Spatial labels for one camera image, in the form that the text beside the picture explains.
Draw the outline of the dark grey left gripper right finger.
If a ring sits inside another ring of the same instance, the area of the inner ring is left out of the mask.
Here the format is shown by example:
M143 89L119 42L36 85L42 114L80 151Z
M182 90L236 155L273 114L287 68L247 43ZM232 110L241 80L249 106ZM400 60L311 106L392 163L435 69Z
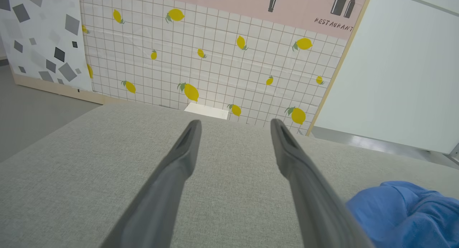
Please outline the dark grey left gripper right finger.
M372 248L370 238L279 119L270 123L277 166L288 180L305 248Z

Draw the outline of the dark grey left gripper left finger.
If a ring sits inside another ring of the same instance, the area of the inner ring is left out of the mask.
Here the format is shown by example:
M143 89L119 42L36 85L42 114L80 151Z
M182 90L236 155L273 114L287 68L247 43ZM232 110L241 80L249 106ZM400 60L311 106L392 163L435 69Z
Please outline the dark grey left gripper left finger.
M169 248L185 182L192 176L202 134L192 120L119 218L102 248Z

